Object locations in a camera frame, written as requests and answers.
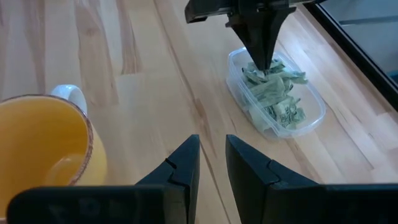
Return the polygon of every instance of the wood grain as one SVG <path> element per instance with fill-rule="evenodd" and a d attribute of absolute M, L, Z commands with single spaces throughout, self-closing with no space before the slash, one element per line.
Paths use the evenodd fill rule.
<path fill-rule="evenodd" d="M 225 135 L 236 134 L 321 183 L 398 181 L 398 114 L 300 7 L 276 50 L 289 56 L 327 107 L 313 132 L 266 139 L 225 83 L 242 43 L 225 16 L 186 24 L 186 0 L 0 0 L 0 97 L 80 86 L 107 150 L 108 184 L 134 184 L 189 135 L 201 138 L 197 223 L 240 223 Z"/>

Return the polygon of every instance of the mug handle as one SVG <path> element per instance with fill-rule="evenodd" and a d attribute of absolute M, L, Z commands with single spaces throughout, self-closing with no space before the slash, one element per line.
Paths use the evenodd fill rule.
<path fill-rule="evenodd" d="M 75 85 L 59 85 L 51 91 L 51 95 L 71 101 L 77 105 L 84 114 L 87 114 L 86 98 L 79 87 Z"/>

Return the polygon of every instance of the plastic container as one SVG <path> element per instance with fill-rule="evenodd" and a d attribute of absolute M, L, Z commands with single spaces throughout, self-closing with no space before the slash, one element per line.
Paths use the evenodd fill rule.
<path fill-rule="evenodd" d="M 289 70 L 300 71 L 298 66 L 289 60 L 282 53 L 275 52 L 273 58 L 283 61 Z M 325 102 L 311 83 L 306 85 L 295 84 L 290 96 L 301 98 L 297 106 L 303 108 L 306 119 L 297 125 L 296 129 L 287 129 L 276 122 L 261 106 L 243 82 L 242 68 L 246 68 L 252 59 L 246 48 L 241 48 L 231 52 L 229 55 L 229 77 L 226 82 L 236 102 L 241 107 L 252 124 L 265 137 L 272 138 L 292 138 L 313 131 L 323 120 L 326 113 Z M 251 114 L 257 113 L 257 120 L 252 120 Z M 271 128 L 263 130 L 263 124 L 268 124 Z"/>

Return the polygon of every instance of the table surface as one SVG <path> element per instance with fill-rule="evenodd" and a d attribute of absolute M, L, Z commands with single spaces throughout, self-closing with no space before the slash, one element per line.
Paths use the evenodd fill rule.
<path fill-rule="evenodd" d="M 398 116 L 304 8 L 276 49 L 326 102 L 295 139 L 262 137 L 230 95 L 225 16 L 187 25 L 187 0 L 0 0 L 0 97 L 78 85 L 108 156 L 108 184 L 134 184 L 191 134 L 201 139 L 197 223 L 239 223 L 226 134 L 321 183 L 398 181 Z"/>

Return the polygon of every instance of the mug rim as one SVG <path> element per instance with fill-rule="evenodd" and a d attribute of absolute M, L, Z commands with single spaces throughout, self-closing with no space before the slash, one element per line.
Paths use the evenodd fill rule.
<path fill-rule="evenodd" d="M 66 100 L 66 99 L 64 99 L 62 97 L 49 95 L 49 94 L 25 94 L 25 95 L 13 96 L 13 97 L 10 97 L 10 98 L 7 98 L 5 100 L 0 101 L 0 105 L 3 104 L 3 103 L 6 103 L 8 101 L 16 100 L 18 98 L 23 98 L 23 97 L 27 97 L 27 96 L 53 98 L 53 99 L 56 99 L 56 100 L 63 101 L 64 103 L 67 103 L 68 105 L 72 106 L 81 115 L 81 117 L 83 118 L 83 121 L 84 121 L 84 123 L 86 124 L 86 127 L 87 127 L 87 135 L 88 135 L 88 142 L 87 142 L 87 146 L 86 146 L 85 158 L 83 160 L 83 163 L 79 167 L 77 173 L 73 175 L 73 177 L 70 179 L 69 184 L 67 186 L 75 185 L 80 180 L 80 178 L 82 177 L 84 171 L 86 170 L 88 162 L 91 159 L 91 154 L 93 152 L 94 139 L 93 139 L 93 126 L 91 124 L 91 121 L 88 119 L 87 114 L 84 111 L 82 111 L 76 104 L 74 104 L 71 101 L 68 101 L 68 100 Z"/>

